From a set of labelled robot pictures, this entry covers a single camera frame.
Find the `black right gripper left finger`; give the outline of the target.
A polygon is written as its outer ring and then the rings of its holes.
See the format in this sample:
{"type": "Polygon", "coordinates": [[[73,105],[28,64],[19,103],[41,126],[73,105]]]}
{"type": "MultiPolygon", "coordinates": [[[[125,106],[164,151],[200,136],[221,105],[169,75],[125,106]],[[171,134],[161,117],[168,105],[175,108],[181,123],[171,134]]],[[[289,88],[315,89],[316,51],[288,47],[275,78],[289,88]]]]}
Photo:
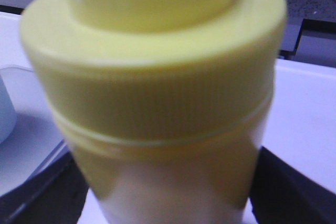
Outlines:
{"type": "Polygon", "coordinates": [[[89,186],[72,155],[1,196],[1,223],[77,223],[89,186]]]}

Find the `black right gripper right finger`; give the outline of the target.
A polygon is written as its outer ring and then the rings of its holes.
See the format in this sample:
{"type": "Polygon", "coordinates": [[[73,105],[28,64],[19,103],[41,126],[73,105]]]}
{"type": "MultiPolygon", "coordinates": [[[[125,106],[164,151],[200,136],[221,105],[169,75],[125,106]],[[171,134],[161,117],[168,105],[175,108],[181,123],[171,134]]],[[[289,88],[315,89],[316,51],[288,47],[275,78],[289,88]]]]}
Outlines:
{"type": "Polygon", "coordinates": [[[249,199],[257,223],[335,223],[335,193],[261,148],[249,199]]]}

